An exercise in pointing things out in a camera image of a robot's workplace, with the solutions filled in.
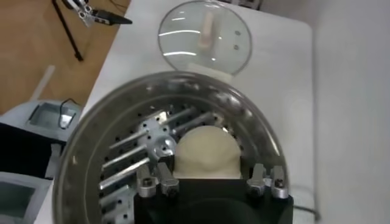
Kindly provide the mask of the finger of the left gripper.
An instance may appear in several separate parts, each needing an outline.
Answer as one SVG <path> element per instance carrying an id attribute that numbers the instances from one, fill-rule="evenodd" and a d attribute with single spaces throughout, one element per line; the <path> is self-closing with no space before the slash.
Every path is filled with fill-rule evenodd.
<path id="1" fill-rule="evenodd" d="M 88 4 L 79 7 L 77 13 L 87 27 L 90 27 L 93 23 L 100 23 L 108 26 L 133 23 L 130 19 L 115 13 L 102 9 L 93 9 Z"/>

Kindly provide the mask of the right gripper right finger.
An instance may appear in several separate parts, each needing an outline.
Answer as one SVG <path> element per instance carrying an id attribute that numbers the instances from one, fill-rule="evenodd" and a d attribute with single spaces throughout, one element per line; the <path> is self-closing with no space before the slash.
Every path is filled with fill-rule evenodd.
<path id="1" fill-rule="evenodd" d="M 257 163 L 246 185 L 249 194 L 255 198 L 262 197 L 267 189 L 273 198 L 284 200 L 289 197 L 289 186 L 282 166 L 267 169 L 263 164 Z"/>

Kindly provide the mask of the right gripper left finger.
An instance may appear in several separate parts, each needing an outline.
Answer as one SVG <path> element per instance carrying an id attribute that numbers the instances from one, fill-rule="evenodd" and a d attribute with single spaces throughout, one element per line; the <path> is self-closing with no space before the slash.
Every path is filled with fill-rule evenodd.
<path id="1" fill-rule="evenodd" d="M 141 198 L 151 198 L 157 194 L 157 186 L 167 198 L 176 198 L 179 194 L 179 180 L 173 174 L 174 155 L 163 156 L 156 163 L 157 176 L 153 177 L 149 162 L 141 165 L 136 170 L 136 188 Z"/>

